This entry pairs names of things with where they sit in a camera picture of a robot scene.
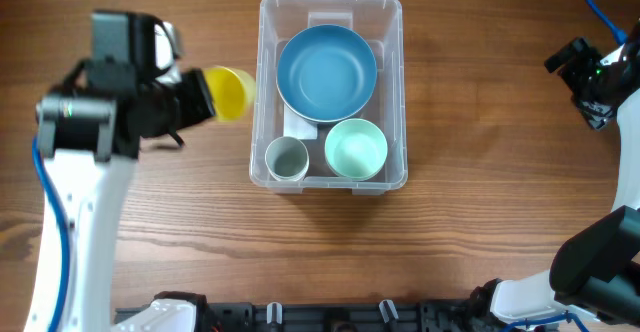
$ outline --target gray cup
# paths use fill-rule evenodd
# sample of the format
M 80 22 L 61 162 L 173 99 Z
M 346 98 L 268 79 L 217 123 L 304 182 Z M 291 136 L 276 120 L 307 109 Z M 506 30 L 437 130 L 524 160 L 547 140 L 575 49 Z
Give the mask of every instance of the gray cup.
M 265 161 L 276 180 L 299 181 L 309 169 L 309 152 L 299 139 L 279 137 L 267 147 Z

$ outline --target cup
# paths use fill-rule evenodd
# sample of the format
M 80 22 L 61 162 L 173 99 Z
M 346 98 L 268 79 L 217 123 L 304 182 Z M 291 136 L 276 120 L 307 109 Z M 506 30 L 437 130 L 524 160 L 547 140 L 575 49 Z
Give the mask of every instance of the cup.
M 375 124 L 359 118 L 335 125 L 324 144 L 324 155 L 331 170 L 353 181 L 366 181 L 378 174 L 387 153 L 384 133 Z
M 249 73 L 220 66 L 205 69 L 202 73 L 218 121 L 234 121 L 247 113 L 256 97 L 256 81 Z
M 297 138 L 279 137 L 267 147 L 267 169 L 278 181 L 299 181 L 309 169 L 309 152 Z

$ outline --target bowl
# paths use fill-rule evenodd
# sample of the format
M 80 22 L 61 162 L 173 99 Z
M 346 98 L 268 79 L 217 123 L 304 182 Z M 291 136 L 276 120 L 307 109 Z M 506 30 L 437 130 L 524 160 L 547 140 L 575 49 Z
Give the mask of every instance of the bowl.
M 373 123 L 352 118 L 335 125 L 324 144 L 324 154 L 331 170 L 353 181 L 373 178 L 387 159 L 384 133 Z
M 335 123 L 357 114 L 373 95 L 376 59 L 352 30 L 319 25 L 295 35 L 278 63 L 284 103 L 316 123 Z

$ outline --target brown tabletop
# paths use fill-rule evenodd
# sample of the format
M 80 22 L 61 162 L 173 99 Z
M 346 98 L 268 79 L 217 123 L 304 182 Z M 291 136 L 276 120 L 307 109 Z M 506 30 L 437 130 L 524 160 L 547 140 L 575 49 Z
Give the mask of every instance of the brown tabletop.
M 620 27 L 638 17 L 640 0 L 597 1 Z M 542 65 L 576 36 L 615 47 L 583 0 L 400 2 L 407 184 L 381 197 L 275 195 L 249 180 L 250 116 L 193 128 L 183 152 L 140 156 L 113 307 L 164 290 L 256 304 L 464 298 L 495 277 L 549 268 L 565 240 L 610 210 L 617 127 L 590 130 Z M 0 331 L 22 329 L 38 259 L 34 106 L 89 54 L 90 12 L 156 14 L 181 30 L 183 67 L 254 74 L 259 3 L 0 0 Z

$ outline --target blue bowl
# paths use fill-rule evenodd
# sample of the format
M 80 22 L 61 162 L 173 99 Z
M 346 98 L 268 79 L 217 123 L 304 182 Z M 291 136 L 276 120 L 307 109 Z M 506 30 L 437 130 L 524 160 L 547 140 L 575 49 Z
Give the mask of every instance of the blue bowl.
M 317 123 L 354 116 L 369 101 L 378 69 L 367 42 L 336 25 L 308 28 L 287 43 L 278 64 L 278 89 L 298 115 Z

